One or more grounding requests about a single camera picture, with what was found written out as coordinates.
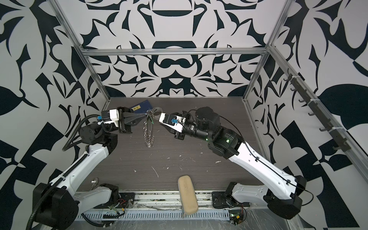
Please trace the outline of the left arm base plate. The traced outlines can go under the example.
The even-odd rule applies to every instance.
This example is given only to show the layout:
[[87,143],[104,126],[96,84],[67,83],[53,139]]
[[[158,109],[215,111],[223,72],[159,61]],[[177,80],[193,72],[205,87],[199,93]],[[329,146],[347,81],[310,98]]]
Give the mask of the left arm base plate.
[[119,193],[119,197],[115,208],[117,209],[129,209],[134,206],[135,193],[134,192],[123,192]]

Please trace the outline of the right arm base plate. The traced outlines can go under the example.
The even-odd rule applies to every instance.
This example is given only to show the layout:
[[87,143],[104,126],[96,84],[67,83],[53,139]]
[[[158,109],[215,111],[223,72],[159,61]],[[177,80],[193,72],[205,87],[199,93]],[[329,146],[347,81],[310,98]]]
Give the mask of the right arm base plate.
[[211,193],[212,206],[215,209],[226,209],[226,208],[236,208],[236,207],[250,207],[249,202],[239,203],[231,195],[226,192],[214,191]]

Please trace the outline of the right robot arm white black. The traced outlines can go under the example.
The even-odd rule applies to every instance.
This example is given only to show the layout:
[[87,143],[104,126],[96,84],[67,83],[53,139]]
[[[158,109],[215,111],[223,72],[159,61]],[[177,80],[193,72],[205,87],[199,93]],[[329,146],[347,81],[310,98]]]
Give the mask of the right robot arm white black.
[[159,123],[176,139],[190,136],[206,141],[214,154],[237,164],[262,182],[261,186],[231,182],[225,192],[229,200],[237,205],[266,206],[284,219],[297,216],[303,206],[300,194],[305,191],[306,179],[277,168],[257,153],[239,133],[223,127],[221,119],[222,116],[210,107],[201,107],[194,116],[189,112],[161,113]]

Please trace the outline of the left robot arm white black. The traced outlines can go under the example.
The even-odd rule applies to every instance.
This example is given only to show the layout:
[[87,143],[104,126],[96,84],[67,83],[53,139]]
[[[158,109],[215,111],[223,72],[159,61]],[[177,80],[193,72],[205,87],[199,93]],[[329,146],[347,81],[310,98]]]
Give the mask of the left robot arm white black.
[[83,155],[48,184],[40,183],[33,190],[33,211],[26,229],[30,230],[33,223],[38,222],[65,230],[90,209],[101,205],[114,207],[119,199],[117,186],[102,184],[83,194],[76,192],[94,168],[117,147],[118,138],[114,132],[130,134],[132,126],[142,119],[153,121],[153,114],[151,110],[135,113],[133,109],[118,107],[82,119],[62,150],[83,143],[86,144]]

